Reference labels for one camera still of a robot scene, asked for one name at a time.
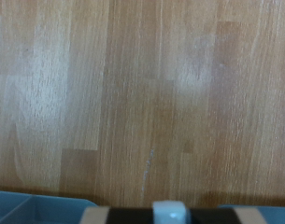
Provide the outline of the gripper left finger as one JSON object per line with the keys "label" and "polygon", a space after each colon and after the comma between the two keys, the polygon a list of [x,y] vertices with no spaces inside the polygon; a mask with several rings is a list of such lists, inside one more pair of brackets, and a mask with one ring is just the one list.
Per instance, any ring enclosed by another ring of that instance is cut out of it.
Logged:
{"label": "gripper left finger", "polygon": [[154,224],[151,208],[88,207],[79,224]]}

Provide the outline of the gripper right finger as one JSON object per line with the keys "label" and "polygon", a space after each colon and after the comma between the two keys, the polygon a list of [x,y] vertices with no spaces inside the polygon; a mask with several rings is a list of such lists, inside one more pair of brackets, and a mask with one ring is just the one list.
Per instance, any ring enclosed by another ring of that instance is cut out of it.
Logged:
{"label": "gripper right finger", "polygon": [[189,224],[267,224],[256,208],[191,209]]}

